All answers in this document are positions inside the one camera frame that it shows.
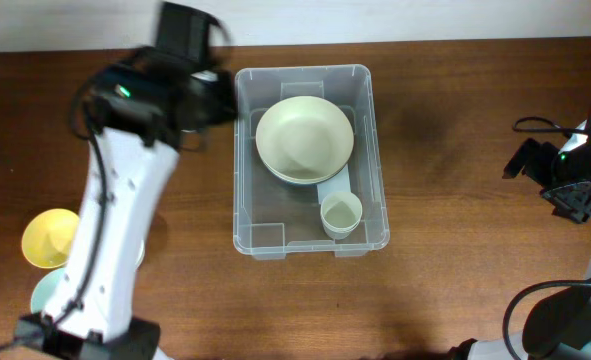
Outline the cream bowl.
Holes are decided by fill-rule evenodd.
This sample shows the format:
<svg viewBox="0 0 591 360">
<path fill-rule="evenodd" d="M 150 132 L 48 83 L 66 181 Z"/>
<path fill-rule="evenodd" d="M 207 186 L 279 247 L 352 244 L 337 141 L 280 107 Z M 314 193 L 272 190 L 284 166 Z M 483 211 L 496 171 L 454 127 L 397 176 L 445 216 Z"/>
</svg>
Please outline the cream bowl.
<svg viewBox="0 0 591 360">
<path fill-rule="evenodd" d="M 355 144 L 343 111 L 314 96 L 291 97 L 271 106 L 258 122 L 255 141 L 261 161 L 273 164 L 287 159 L 348 162 Z"/>
<path fill-rule="evenodd" d="M 262 164 L 275 177 L 295 185 L 312 185 L 331 179 L 348 164 L 344 162 L 329 162 L 306 164 L 287 159 L 275 164 L 262 160 Z"/>
</svg>

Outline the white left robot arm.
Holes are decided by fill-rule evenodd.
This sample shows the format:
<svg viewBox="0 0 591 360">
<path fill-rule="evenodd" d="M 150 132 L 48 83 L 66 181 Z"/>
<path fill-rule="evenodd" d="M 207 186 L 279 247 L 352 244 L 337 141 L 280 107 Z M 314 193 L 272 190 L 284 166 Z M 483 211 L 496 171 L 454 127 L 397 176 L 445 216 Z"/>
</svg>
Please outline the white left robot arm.
<svg viewBox="0 0 591 360">
<path fill-rule="evenodd" d="M 187 133 L 232 122 L 238 108 L 220 21 L 163 2 L 151 46 L 90 76 L 75 92 L 71 128 L 85 127 L 89 169 L 64 274 L 43 310 L 22 316 L 0 355 L 17 347 L 59 359 L 160 359 L 160 326 L 135 317 L 141 244 Z"/>
</svg>

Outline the yellow small bowl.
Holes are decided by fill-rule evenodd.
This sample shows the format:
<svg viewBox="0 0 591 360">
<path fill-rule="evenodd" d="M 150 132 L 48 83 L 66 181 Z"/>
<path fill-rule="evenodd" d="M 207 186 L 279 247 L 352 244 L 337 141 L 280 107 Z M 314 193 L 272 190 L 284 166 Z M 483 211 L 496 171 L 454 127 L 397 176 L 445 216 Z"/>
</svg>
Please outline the yellow small bowl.
<svg viewBox="0 0 591 360">
<path fill-rule="evenodd" d="M 54 269 L 64 266 L 79 223 L 79 216 L 67 209 L 50 209 L 26 226 L 21 250 L 33 266 Z"/>
</svg>

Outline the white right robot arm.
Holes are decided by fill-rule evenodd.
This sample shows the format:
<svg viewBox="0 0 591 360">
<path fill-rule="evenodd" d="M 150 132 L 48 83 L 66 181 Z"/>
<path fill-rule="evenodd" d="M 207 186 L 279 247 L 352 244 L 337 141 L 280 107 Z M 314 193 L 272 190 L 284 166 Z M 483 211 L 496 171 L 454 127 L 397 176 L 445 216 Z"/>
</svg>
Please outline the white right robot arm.
<svg viewBox="0 0 591 360">
<path fill-rule="evenodd" d="M 556 216 L 576 224 L 591 217 L 591 110 L 575 128 L 540 118 L 536 129 L 517 120 L 512 129 L 528 135 L 561 133 L 567 141 L 525 140 L 504 168 L 503 176 L 519 174 L 540 185 L 540 195 Z M 591 258 L 584 278 L 550 280 L 516 294 L 502 320 L 502 336 L 494 341 L 469 339 L 447 354 L 450 359 L 591 359 Z"/>
</svg>

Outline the light teal small bowl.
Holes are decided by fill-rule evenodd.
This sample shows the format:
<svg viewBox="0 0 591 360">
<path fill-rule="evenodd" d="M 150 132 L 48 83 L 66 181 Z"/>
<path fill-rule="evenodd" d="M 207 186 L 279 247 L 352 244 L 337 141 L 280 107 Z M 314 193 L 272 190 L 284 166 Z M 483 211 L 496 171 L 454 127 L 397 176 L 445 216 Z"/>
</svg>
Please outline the light teal small bowl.
<svg viewBox="0 0 591 360">
<path fill-rule="evenodd" d="M 65 273 L 64 268 L 49 272 L 35 286 L 30 299 L 30 312 L 41 312 Z"/>
</svg>

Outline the white label in container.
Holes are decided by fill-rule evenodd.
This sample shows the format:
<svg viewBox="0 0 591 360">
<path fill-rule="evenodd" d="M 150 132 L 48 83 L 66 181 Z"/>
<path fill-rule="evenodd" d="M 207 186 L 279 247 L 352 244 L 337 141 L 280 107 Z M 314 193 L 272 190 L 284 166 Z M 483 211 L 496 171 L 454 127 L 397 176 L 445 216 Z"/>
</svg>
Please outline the white label in container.
<svg viewBox="0 0 591 360">
<path fill-rule="evenodd" d="M 316 185 L 318 202 L 322 204 L 323 200 L 334 192 L 351 192 L 349 166 L 345 165 L 333 177 L 320 182 Z"/>
</svg>

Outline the clear plastic storage container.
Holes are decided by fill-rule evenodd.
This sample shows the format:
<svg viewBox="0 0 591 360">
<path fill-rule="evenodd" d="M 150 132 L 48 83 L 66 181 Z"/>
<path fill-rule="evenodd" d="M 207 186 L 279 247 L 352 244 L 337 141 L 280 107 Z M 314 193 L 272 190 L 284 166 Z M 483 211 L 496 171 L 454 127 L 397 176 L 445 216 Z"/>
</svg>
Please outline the clear plastic storage container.
<svg viewBox="0 0 591 360">
<path fill-rule="evenodd" d="M 246 68 L 235 79 L 239 119 L 235 125 L 233 244 L 257 260 L 283 259 L 290 253 L 332 252 L 362 256 L 390 240 L 372 79 L 361 64 Z M 295 96 L 315 96 L 338 106 L 354 130 L 348 161 L 351 192 L 363 215 L 345 239 L 324 231 L 317 184 L 284 182 L 262 164 L 255 134 L 261 116 L 274 104 Z"/>
</svg>

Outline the white small bowl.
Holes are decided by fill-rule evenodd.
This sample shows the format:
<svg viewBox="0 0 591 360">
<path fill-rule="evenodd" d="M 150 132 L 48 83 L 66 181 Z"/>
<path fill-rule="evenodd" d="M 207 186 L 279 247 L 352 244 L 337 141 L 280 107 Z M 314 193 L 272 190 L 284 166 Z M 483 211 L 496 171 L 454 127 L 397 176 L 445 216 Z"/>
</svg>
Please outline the white small bowl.
<svg viewBox="0 0 591 360">
<path fill-rule="evenodd" d="M 138 256 L 136 261 L 136 268 L 139 268 L 144 260 L 146 252 L 146 241 L 142 240 L 139 244 Z"/>
</svg>

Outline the grey plastic cup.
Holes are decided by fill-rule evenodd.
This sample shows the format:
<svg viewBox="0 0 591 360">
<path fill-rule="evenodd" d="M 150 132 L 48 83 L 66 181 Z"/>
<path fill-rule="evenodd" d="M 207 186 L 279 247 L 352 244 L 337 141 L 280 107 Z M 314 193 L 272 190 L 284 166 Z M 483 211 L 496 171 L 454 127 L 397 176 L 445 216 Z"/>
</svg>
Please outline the grey plastic cup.
<svg viewBox="0 0 591 360">
<path fill-rule="evenodd" d="M 320 206 L 324 231 L 334 240 L 348 237 L 359 225 L 362 215 L 362 203 L 352 192 L 332 192 Z"/>
</svg>

